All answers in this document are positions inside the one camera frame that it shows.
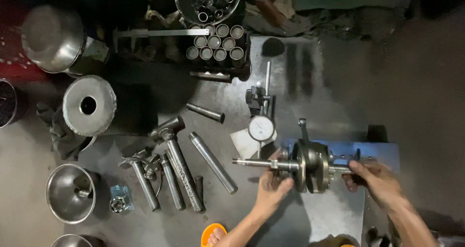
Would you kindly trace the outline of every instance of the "concrete floor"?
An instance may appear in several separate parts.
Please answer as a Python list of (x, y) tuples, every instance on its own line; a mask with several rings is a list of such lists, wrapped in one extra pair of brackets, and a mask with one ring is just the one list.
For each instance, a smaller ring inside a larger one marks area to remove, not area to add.
[[(465, 219), (464, 14), (461, 8), (440, 21), (410, 21), (386, 44), (321, 42), (333, 99), (352, 121), (387, 127), (388, 139), (400, 146), (405, 194), (430, 227), (452, 233), (464, 233)], [(56, 164), (48, 131), (29, 113), (3, 128), (0, 141), (0, 182), (8, 184), (0, 199), (0, 246), (49, 246), (63, 225), (44, 199)]]

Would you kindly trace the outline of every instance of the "foot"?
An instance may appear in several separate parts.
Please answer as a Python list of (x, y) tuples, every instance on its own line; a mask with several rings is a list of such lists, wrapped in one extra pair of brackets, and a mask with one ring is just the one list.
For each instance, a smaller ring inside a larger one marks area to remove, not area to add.
[(208, 246), (215, 246), (224, 236), (225, 232), (220, 228), (216, 228), (213, 233), (210, 234), (210, 238), (208, 239)]

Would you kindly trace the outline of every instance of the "toe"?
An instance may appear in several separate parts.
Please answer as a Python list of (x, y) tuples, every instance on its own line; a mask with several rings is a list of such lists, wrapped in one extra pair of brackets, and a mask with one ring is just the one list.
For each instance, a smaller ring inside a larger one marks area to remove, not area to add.
[(221, 239), (225, 235), (225, 232), (220, 228), (216, 228), (212, 234), (214, 234), (217, 239)]

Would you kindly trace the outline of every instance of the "hand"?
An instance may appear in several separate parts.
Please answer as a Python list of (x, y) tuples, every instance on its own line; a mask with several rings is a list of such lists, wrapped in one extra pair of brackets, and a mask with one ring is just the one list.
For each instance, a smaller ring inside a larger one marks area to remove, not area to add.
[(391, 210), (399, 202), (404, 202), (400, 184), (387, 166), (374, 161), (363, 164), (350, 161), (349, 169), (354, 174), (342, 175), (349, 191), (355, 192), (359, 185), (364, 185), (380, 208), (385, 211)]
[[(278, 155), (279, 149), (269, 159), (276, 159)], [(279, 203), (293, 186), (294, 180), (292, 178), (281, 180), (280, 177), (274, 176), (270, 169), (266, 170), (260, 177), (259, 192), (253, 212), (268, 219), (278, 209)]]

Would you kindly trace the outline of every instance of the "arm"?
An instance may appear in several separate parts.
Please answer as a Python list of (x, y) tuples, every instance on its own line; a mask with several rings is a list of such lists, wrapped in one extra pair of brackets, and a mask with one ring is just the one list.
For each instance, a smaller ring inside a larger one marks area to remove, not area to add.
[(347, 188), (356, 191), (359, 184), (368, 188), (373, 199), (392, 220), (404, 247), (438, 247), (425, 222), (405, 198), (400, 184), (385, 165), (351, 161), (349, 168), (355, 175), (343, 175)]
[[(276, 157), (279, 151), (271, 155)], [(228, 234), (218, 242), (212, 242), (215, 247), (244, 247), (259, 228), (276, 211), (281, 200), (292, 189), (294, 180), (287, 178), (280, 181), (270, 170), (260, 177), (257, 200), (252, 211)]]

